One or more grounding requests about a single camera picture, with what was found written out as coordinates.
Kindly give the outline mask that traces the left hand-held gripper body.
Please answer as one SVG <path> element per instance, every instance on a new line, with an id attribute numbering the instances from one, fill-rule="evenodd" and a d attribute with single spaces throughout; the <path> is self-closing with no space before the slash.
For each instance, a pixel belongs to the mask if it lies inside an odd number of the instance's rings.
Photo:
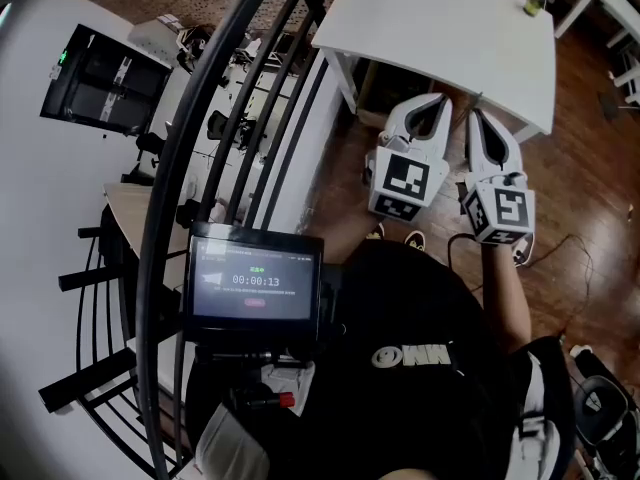
<path id="1" fill-rule="evenodd" d="M 381 132 L 376 148 L 366 155 L 368 210 L 398 221 L 414 221 L 430 206 L 449 171 L 444 157 L 429 160 L 414 140 Z"/>

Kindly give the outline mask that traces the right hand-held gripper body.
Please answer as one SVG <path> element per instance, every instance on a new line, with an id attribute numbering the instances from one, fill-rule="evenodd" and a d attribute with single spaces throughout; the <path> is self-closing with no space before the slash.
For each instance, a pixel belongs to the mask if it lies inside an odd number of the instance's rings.
<path id="1" fill-rule="evenodd" d="M 493 174 L 466 183 L 462 209 L 475 240 L 512 245 L 535 230 L 535 192 L 524 172 Z"/>

